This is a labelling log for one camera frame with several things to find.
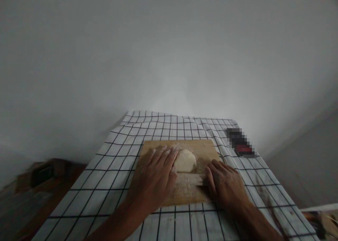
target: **checkered tablecloth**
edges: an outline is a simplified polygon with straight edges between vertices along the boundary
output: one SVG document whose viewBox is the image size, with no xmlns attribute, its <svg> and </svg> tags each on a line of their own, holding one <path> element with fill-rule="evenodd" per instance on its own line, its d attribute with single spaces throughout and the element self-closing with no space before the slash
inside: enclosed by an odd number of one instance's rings
<svg viewBox="0 0 338 241">
<path fill-rule="evenodd" d="M 273 227 L 277 229 L 269 208 L 274 210 L 291 240 L 318 240 L 312 226 L 264 160 L 260 156 L 237 157 L 228 147 L 224 132 L 227 128 L 238 128 L 238 125 L 231 119 L 129 112 L 121 125 L 110 132 L 33 240 L 82 240 L 99 227 L 126 197 L 144 141 L 207 139 L 213 141 L 226 163 L 238 170 L 250 200 Z M 128 238 L 147 241 L 247 239 L 232 216 L 214 203 L 162 207 L 149 215 Z"/>
</svg>

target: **white wall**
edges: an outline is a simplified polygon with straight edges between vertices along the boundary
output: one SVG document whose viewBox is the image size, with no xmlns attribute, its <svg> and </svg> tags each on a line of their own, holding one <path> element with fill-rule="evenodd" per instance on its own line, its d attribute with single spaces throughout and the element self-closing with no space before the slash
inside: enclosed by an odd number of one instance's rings
<svg viewBox="0 0 338 241">
<path fill-rule="evenodd" d="M 234 118 L 268 156 L 337 99 L 337 11 L 337 0 L 0 0 L 1 144 L 88 162 L 143 109 Z"/>
<path fill-rule="evenodd" d="M 300 208 L 338 202 L 338 112 L 267 161 Z"/>
</svg>

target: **dough ball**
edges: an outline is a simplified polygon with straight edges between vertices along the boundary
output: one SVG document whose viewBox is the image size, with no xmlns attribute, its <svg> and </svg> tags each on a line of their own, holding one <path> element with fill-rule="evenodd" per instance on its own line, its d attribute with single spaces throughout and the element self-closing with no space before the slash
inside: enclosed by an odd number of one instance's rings
<svg viewBox="0 0 338 241">
<path fill-rule="evenodd" d="M 189 150 L 180 151 L 174 162 L 176 172 L 191 172 L 196 167 L 196 158 Z"/>
</svg>

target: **wooden cutting board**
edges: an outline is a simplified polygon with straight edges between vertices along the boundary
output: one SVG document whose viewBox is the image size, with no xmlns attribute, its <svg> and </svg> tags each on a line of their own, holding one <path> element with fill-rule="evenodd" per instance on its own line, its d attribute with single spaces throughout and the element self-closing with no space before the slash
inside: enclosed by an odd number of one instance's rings
<svg viewBox="0 0 338 241">
<path fill-rule="evenodd" d="M 148 151 L 152 148 L 167 145 L 168 147 L 178 147 L 180 150 L 187 149 L 191 151 L 197 161 L 197 167 L 192 173 L 204 174 L 204 168 L 211 160 L 219 161 L 219 155 L 211 140 L 182 140 L 182 141 L 146 141 L 144 142 L 140 160 L 136 166 L 133 180 L 130 184 L 130 190 L 135 187 L 135 182 L 140 176 L 142 165 L 148 157 Z M 208 187 L 189 184 L 176 184 L 174 191 L 163 203 L 162 206 L 183 205 L 190 203 L 200 203 L 210 201 L 208 196 Z"/>
</svg>

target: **forearm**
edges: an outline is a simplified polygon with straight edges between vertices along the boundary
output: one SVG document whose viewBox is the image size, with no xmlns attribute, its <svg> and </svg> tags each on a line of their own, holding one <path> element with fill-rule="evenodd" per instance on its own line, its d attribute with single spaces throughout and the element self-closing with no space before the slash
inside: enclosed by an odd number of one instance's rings
<svg viewBox="0 0 338 241">
<path fill-rule="evenodd" d="M 240 212 L 233 212 L 233 216 L 246 233 L 255 240 L 283 240 L 260 210 L 252 204 L 244 205 Z"/>
<path fill-rule="evenodd" d="M 137 229 L 147 215 L 136 203 L 124 201 L 86 241 L 125 240 Z"/>
</svg>

